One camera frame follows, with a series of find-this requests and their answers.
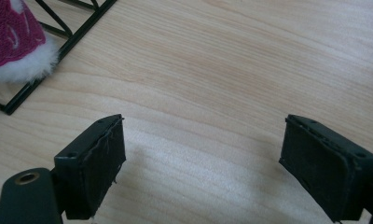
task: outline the santa hat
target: santa hat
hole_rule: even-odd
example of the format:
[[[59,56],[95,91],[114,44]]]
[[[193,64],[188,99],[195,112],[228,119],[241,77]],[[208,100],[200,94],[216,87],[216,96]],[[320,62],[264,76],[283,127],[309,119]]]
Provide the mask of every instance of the santa hat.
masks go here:
[[[0,0],[0,82],[28,82],[52,72],[58,48],[22,0]]]

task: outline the black mechanical part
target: black mechanical part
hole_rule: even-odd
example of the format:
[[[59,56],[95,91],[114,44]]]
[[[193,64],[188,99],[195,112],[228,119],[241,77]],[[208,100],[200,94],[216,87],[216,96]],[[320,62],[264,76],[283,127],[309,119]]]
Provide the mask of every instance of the black mechanical part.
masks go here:
[[[62,223],[89,219],[126,160],[122,116],[94,122],[55,157],[55,168],[36,168],[12,176],[0,198],[2,223]]]
[[[68,219],[94,216],[126,160],[122,117],[100,119],[55,156],[55,170],[66,183]]]
[[[62,223],[49,170],[27,170],[6,181],[0,197],[0,224],[9,223]]]
[[[364,208],[373,216],[373,154],[315,120],[285,121],[280,164],[329,218],[358,220]]]

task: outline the red knitted fabric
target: red knitted fabric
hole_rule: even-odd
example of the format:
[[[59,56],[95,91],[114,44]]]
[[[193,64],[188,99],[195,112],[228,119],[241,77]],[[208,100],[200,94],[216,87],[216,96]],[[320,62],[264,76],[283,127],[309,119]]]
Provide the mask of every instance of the red knitted fabric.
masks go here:
[[[0,0],[0,66],[23,58],[45,42],[40,24],[22,0]]]

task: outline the wooden table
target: wooden table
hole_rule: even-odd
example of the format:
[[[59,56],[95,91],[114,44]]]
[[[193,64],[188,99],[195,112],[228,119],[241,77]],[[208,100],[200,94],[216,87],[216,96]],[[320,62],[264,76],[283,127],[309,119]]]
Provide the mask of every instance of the wooden table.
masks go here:
[[[0,100],[18,87],[0,85]],[[0,113],[0,192],[117,113],[128,160],[95,222],[331,223],[278,163],[284,118],[373,152],[373,0],[117,1],[14,115]]]

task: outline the black bracket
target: black bracket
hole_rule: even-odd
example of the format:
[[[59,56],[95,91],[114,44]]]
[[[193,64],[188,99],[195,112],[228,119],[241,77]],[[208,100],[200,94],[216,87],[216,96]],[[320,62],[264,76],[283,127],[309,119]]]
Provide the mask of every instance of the black bracket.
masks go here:
[[[373,223],[373,154],[323,124],[295,115],[286,121],[280,164],[333,221]]]
[[[126,160],[123,118],[99,119],[55,156],[55,168],[12,176],[0,197],[0,224],[62,223],[93,217]]]
[[[40,22],[47,32],[66,39],[66,42],[59,49],[60,62],[67,55],[67,53],[70,52],[70,50],[78,43],[78,41],[88,32],[88,30],[93,27],[93,25],[102,17],[102,15],[112,5],[114,5],[117,0],[105,0],[105,2],[101,6],[98,5],[96,0],[90,0],[91,4],[78,0],[62,0],[62,2],[66,4],[93,12],[74,34],[67,26],[67,24],[43,0],[35,1],[49,14],[49,16],[53,20],[55,20],[62,27],[61,30]],[[27,99],[27,97],[35,90],[35,88],[37,88],[39,84],[41,84],[43,80],[44,78],[25,84],[6,105],[0,103],[0,110],[8,115],[11,115]]]

